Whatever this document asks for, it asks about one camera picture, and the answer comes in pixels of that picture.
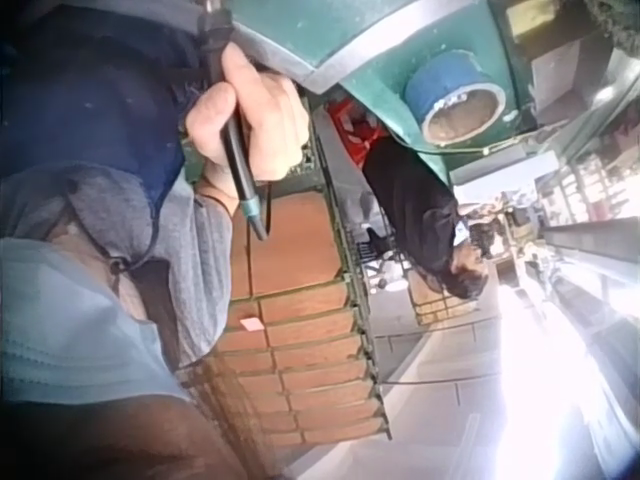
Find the black jacket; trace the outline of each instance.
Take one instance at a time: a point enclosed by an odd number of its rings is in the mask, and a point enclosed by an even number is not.
[[[376,141],[363,173],[410,260],[438,277],[449,269],[461,217],[451,189],[418,156],[393,140]]]

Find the hand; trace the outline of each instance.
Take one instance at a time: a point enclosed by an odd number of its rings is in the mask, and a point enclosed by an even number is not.
[[[237,199],[220,140],[236,103],[249,126],[249,162],[257,181],[280,180],[300,163],[309,140],[309,116],[291,80],[258,73],[237,45],[229,44],[223,52],[222,69],[226,81],[200,97],[186,127],[194,146],[210,160],[199,189],[211,186]]]

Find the person in black clothing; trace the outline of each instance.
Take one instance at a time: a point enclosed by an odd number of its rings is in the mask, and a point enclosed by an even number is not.
[[[372,145],[362,170],[398,248],[418,273],[434,277],[458,298],[478,297],[487,284],[487,266],[451,189],[415,151],[390,137]]]

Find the pink sticker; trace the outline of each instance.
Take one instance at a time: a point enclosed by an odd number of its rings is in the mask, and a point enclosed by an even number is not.
[[[243,318],[240,320],[240,323],[248,332],[264,330],[264,324],[258,317]]]

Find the person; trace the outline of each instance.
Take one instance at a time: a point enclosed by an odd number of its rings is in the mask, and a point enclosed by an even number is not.
[[[239,105],[256,180],[283,178],[309,135],[293,83],[228,44],[226,81],[189,97],[163,72],[198,65],[194,38],[83,8],[56,8],[16,51],[0,127],[3,478],[279,473],[209,354],[238,206],[220,130]],[[195,186],[182,111],[207,158]]]
[[[487,266],[469,239],[458,202],[418,154],[392,137],[373,143],[363,169],[395,231],[395,242],[431,286],[461,299],[478,297]]]

